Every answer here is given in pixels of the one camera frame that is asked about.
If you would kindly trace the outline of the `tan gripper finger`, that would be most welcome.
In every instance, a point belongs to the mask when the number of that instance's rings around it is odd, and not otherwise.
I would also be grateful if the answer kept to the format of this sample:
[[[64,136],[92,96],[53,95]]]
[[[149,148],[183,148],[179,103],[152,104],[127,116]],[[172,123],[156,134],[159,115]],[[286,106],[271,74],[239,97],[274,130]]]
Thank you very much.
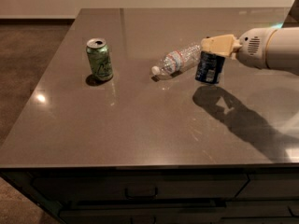
[[[234,35],[218,35],[204,38],[201,41],[201,51],[225,58],[232,58],[242,47]]]

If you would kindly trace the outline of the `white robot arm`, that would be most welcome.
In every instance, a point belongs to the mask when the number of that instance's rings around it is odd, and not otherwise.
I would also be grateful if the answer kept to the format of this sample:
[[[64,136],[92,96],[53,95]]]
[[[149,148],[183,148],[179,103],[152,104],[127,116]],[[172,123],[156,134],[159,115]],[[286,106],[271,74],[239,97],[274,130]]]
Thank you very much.
[[[204,38],[201,51],[238,60],[250,68],[299,75],[299,28],[254,28],[240,37]]]

